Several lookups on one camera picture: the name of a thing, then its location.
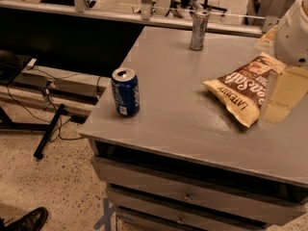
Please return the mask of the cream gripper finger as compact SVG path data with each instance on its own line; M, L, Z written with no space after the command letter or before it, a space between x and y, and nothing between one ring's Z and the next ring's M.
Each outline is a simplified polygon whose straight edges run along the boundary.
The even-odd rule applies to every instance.
M258 125L271 129L282 123L307 92L307 67L289 66L279 74L271 74Z

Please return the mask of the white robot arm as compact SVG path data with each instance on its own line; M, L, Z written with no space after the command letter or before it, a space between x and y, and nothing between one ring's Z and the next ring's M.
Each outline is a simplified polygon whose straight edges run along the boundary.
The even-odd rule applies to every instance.
M280 19L273 49L286 68L269 77L258 120L263 129L282 123L308 92L308 0L295 0Z

